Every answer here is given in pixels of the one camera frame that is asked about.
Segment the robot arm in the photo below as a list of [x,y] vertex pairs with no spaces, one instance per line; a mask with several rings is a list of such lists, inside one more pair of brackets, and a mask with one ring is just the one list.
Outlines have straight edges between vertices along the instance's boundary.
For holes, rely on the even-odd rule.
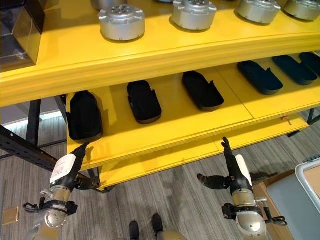
[[50,191],[43,190],[39,206],[26,203],[23,205],[28,213],[37,213],[33,228],[26,240],[57,240],[60,228],[67,221],[67,216],[75,214],[78,206],[69,201],[74,190],[96,189],[99,187],[97,178],[78,177],[88,143],[75,149],[56,163],[51,179]]
[[[284,217],[272,218],[267,198],[255,198],[252,181],[246,162],[241,155],[234,156],[226,137],[223,138],[224,156],[229,171],[229,176],[203,176],[198,174],[197,178],[207,188],[214,190],[228,189],[234,205],[226,203],[222,207],[223,216],[228,220],[235,220],[236,225],[245,240],[267,239],[266,224],[274,223],[286,226]],[[268,220],[264,220],[263,213],[258,203],[264,204],[264,211]]]

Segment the white sticker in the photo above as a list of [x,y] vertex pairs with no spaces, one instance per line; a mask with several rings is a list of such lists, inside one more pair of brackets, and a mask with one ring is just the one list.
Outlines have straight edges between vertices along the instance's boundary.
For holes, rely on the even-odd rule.
[[59,161],[56,162],[53,173],[50,178],[50,184],[54,181],[67,176],[70,172],[72,167],[74,166],[76,161],[76,156],[74,154],[68,154],[64,157],[60,158]]

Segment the gold metal component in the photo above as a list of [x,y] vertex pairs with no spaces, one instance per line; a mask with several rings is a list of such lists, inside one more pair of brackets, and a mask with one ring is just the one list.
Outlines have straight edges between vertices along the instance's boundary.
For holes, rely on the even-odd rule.
[[232,194],[233,202],[236,207],[257,206],[254,194],[247,189],[240,189]]
[[67,202],[70,196],[70,190],[64,186],[54,186],[50,189],[52,192],[51,199]]
[[13,224],[19,221],[19,206],[3,211],[2,226]]
[[290,124],[290,126],[292,125],[291,121],[290,121],[290,118],[288,116],[283,116],[281,117],[281,120],[282,121],[288,121],[288,123]]

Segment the person's feet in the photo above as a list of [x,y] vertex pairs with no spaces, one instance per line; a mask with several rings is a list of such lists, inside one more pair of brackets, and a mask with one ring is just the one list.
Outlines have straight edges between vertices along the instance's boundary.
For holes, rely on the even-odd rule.
[[130,240],[139,240],[139,225],[136,221],[129,224]]
[[162,224],[162,219],[158,213],[156,213],[152,216],[151,223],[152,223],[155,237],[157,237],[157,234],[164,230],[164,226]]

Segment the yellow shelf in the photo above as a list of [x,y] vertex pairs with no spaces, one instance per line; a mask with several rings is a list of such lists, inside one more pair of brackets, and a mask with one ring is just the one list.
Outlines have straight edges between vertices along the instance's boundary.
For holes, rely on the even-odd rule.
[[[246,108],[214,68],[199,71],[214,83],[224,104],[213,112],[201,112],[193,104],[182,84],[182,74],[149,80],[162,108],[161,118],[152,124],[136,122],[128,101],[127,84],[90,90],[98,99],[103,123],[103,137],[91,143],[90,154],[82,170],[191,142],[214,135],[222,128],[252,119]],[[67,151],[79,144],[68,136]]]
[[[149,80],[162,108],[162,117],[152,124],[136,122],[128,102],[127,84],[90,90],[98,99],[102,113],[103,137],[90,144],[91,152],[82,170],[100,167],[110,162],[131,159],[165,148],[227,135],[237,129],[267,122],[282,116],[320,105],[320,81],[308,86],[295,84],[270,59],[258,60],[283,82],[283,89],[274,95],[258,93],[238,71],[236,64],[201,69],[224,98],[216,111],[201,112],[192,103],[182,85],[182,73]],[[73,93],[68,95],[69,103]],[[67,150],[79,144],[68,136]]]
[[139,157],[107,163],[100,168],[100,190],[220,154],[223,152],[221,146],[223,136],[227,136],[232,149],[236,149],[308,127],[308,124],[297,114],[290,116],[290,119],[292,125],[287,121],[274,119],[238,129],[226,135],[209,137]]
[[[301,62],[298,54],[291,56]],[[283,83],[283,89],[274,95],[259,93],[238,70],[236,63],[217,66],[216,70],[255,119],[301,112],[320,105],[319,78],[310,85],[302,86],[291,80],[271,58],[254,61],[265,70],[271,68]]]
[[238,2],[217,0],[212,27],[194,33],[169,22],[170,4],[128,2],[144,10],[146,32],[115,43],[101,36],[89,0],[49,0],[37,64],[1,73],[0,106],[320,48],[320,17],[303,22],[279,12],[261,26],[234,14]]

